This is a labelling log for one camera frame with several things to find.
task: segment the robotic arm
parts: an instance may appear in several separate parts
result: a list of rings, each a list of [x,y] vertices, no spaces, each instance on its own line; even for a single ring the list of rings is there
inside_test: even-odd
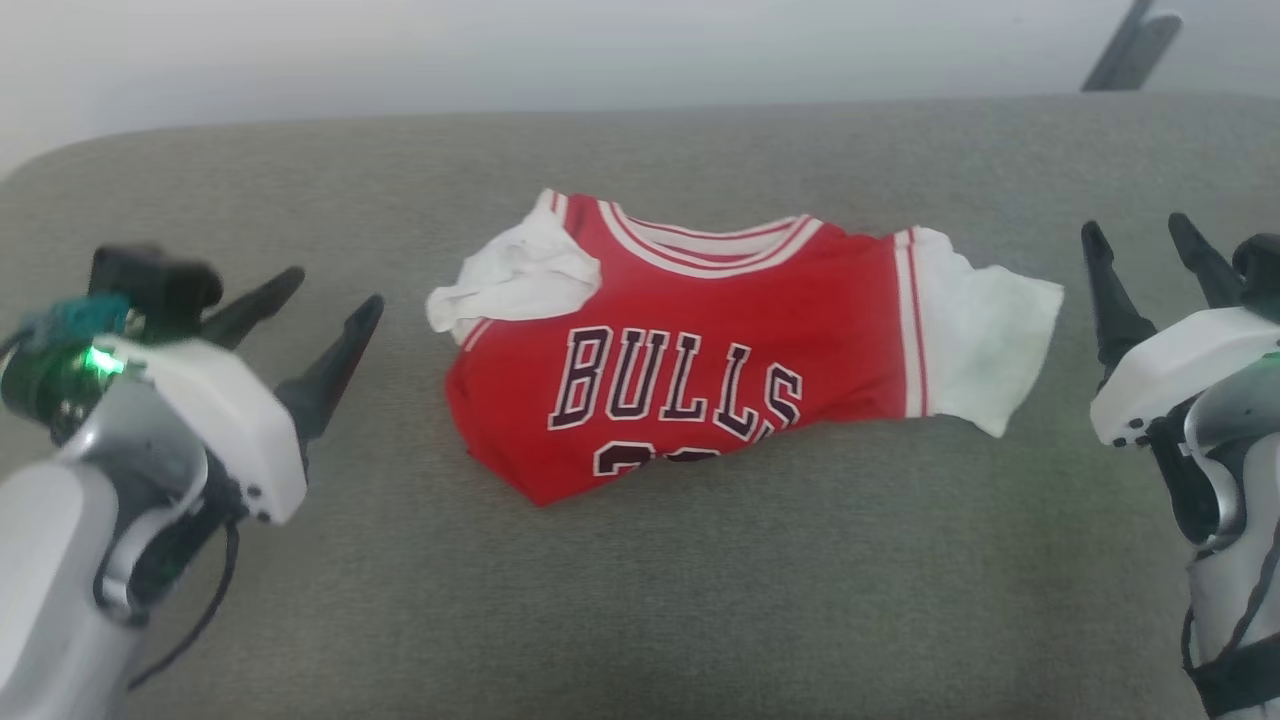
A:
[[[284,524],[383,313],[370,297],[300,378],[270,391],[232,350],[298,288],[301,268],[205,316],[202,263],[104,247],[90,292],[31,320],[0,397],[59,450],[0,484],[0,719],[115,716],[127,688],[195,642],[227,592],[237,524]],[[227,569],[183,643],[132,676],[150,614],[219,529]]]
[[[1194,548],[1183,667],[1210,717],[1280,714],[1280,236],[1228,263],[1185,215],[1169,229],[1210,309],[1156,332],[1083,231],[1103,382],[1098,439],[1149,447]]]

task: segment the cable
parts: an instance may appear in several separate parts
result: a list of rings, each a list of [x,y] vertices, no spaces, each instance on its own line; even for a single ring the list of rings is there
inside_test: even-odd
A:
[[[1258,574],[1258,582],[1253,585],[1253,589],[1249,592],[1249,601],[1244,605],[1244,615],[1240,615],[1240,619],[1235,623],[1231,638],[1226,641],[1222,652],[1217,655],[1216,660],[1222,660],[1240,647],[1244,633],[1249,629],[1249,623],[1258,614],[1258,609],[1262,607],[1262,601],[1267,596],[1267,589],[1271,588],[1271,579],[1276,574],[1277,564],[1280,564],[1280,520],[1276,520],[1276,529],[1271,537],[1271,547],[1262,559],[1262,571]]]
[[[169,655],[157,660],[129,682],[129,692],[138,689],[151,678],[168,670],[174,661],[191,650],[191,646],[196,644],[200,634],[212,623],[214,615],[218,615],[218,607],[221,606],[223,600],[227,597],[227,588],[230,587],[232,577],[236,574],[236,556],[239,553],[239,530],[236,528],[236,523],[227,523],[223,528],[227,530],[227,560],[223,564],[223,577],[218,580],[218,589],[214,591],[214,598],[209,602],[209,607],[205,609],[196,625],[187,633],[187,637],[182,638],[182,642],[174,646],[169,651]]]
[[[1188,674],[1196,669],[1192,665],[1192,623],[1196,620],[1196,611],[1187,606],[1187,615],[1183,616],[1183,670]]]
[[[31,328],[23,328],[13,333],[12,336],[4,338],[4,341],[0,341],[0,360],[4,360],[5,356],[9,355],[9,352],[14,347],[18,347],[18,345],[22,343],[22,341],[31,337],[31,332],[32,332]]]

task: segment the gray couch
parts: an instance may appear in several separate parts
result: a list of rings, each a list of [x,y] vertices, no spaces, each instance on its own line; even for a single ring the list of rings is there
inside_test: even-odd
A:
[[[60,150],[0,186],[0,306],[83,291],[105,242],[308,281],[243,347],[279,379],[369,292],[388,311],[285,528],[248,527],[211,630],[134,717],[1199,717],[1188,547],[1160,475],[1088,423],[1079,228],[1138,305],[1199,306],[1165,231],[1280,229],[1280,104],[1143,95],[211,127]],[[806,211],[940,228],[1066,286],[993,441],[954,419],[823,425],[536,510],[466,455],[430,288],[538,191],[735,228]],[[42,433],[0,420],[3,469]],[[151,655],[204,607],[206,551]]]

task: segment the bulls jersey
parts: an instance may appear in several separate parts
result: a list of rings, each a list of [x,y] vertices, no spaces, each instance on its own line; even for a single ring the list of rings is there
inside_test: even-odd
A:
[[[538,213],[599,263],[598,287],[567,314],[472,319],[447,379],[470,452],[538,505],[822,420],[950,414],[998,437],[1061,304],[924,228],[710,233],[552,191]]]

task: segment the jersey armhole trim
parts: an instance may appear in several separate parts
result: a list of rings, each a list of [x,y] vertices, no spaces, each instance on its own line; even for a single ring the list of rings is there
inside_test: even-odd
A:
[[[893,234],[893,264],[897,270],[899,323],[906,386],[902,416],[922,418],[929,414],[929,395],[924,363],[924,324],[920,322],[920,290],[915,269],[915,228]]]
[[[568,200],[567,195],[547,188],[538,196],[538,202],[534,205],[534,209],[549,210],[559,219],[561,227],[564,227],[564,220],[568,218]]]
[[[479,323],[476,323],[462,341],[462,352],[471,352],[471,348],[480,341],[480,336],[483,336],[492,325],[493,320],[489,318],[483,318]]]

